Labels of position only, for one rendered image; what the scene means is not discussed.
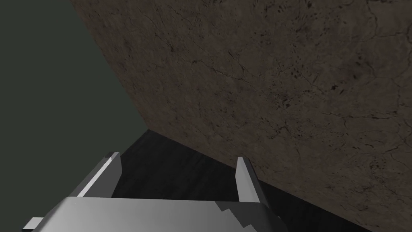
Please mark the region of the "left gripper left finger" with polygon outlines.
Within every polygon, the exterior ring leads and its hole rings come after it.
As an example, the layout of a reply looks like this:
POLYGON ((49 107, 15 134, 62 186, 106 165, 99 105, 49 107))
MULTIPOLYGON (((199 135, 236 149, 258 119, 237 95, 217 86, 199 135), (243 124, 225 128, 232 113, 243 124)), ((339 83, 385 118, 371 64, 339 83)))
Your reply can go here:
POLYGON ((111 198, 122 174, 120 157, 119 152, 105 155, 69 196, 111 198))

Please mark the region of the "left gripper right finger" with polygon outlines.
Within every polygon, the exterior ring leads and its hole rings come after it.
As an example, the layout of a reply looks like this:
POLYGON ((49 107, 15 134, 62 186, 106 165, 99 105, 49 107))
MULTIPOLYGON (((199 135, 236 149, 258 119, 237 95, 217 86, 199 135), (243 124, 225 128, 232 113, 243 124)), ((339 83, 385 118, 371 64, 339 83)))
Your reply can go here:
POLYGON ((238 157, 235 179, 240 202, 262 203, 270 207, 256 172, 246 157, 238 157))

